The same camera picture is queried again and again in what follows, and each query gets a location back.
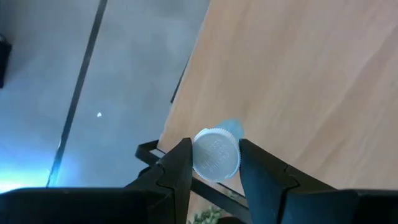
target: white bottle cap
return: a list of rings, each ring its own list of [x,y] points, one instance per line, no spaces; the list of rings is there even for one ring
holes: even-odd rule
[[[192,152],[193,169],[212,182],[231,178],[241,163],[238,141],[222,128],[201,130],[193,139]]]

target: floor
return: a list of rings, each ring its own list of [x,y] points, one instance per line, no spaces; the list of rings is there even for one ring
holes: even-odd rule
[[[13,45],[0,90],[0,192],[46,186],[57,161],[51,187],[133,181],[145,168],[136,147],[159,138],[207,7],[208,0],[0,0],[0,33]],[[90,62],[70,119],[83,59]]]

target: wooden table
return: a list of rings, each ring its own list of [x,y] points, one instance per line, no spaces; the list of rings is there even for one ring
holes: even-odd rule
[[[336,188],[398,189],[397,25],[398,0],[212,0],[158,148],[238,118]]]

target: wooden surface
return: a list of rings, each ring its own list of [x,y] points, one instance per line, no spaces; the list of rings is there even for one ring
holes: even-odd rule
[[[158,147],[238,118],[334,187],[398,189],[397,24],[397,0],[212,0]]]

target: bottle cap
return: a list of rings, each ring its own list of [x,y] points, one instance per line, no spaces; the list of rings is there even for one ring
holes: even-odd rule
[[[212,182],[231,178],[241,163],[238,141],[222,128],[201,130],[193,139],[192,152],[193,169]]]

